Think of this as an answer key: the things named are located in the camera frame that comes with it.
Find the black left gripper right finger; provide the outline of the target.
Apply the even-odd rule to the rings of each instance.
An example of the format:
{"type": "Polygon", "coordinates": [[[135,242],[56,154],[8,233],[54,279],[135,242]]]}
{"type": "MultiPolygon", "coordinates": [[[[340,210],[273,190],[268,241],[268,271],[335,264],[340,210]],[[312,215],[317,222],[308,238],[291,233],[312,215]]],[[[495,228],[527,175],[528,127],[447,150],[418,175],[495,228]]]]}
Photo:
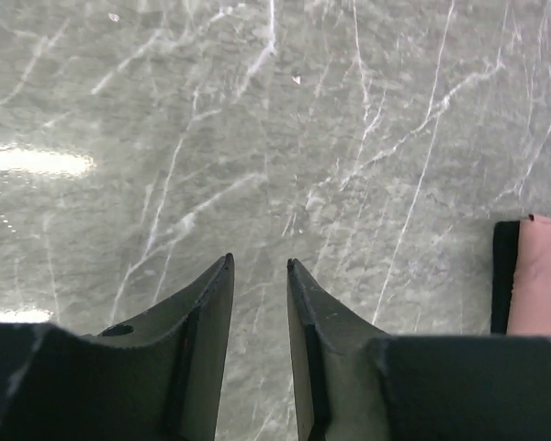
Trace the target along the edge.
{"type": "Polygon", "coordinates": [[[392,335],[287,263],[302,440],[551,440],[551,338],[392,335]]]}

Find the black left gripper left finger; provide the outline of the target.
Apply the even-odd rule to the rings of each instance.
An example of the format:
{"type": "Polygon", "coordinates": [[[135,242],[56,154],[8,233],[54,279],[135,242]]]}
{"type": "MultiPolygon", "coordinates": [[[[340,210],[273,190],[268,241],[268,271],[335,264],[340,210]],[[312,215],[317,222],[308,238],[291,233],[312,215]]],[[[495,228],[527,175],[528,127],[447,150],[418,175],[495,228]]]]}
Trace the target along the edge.
{"type": "Polygon", "coordinates": [[[211,440],[234,259],[101,334],[0,322],[0,440],[211,440]]]}

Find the pink printed t-shirt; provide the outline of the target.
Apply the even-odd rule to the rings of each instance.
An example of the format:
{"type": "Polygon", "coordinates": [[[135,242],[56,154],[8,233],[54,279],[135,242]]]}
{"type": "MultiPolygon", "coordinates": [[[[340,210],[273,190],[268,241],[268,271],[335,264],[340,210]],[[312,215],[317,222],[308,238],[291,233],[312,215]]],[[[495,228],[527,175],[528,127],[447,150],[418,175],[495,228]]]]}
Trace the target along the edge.
{"type": "Polygon", "coordinates": [[[551,336],[551,218],[520,223],[507,334],[551,336]]]}

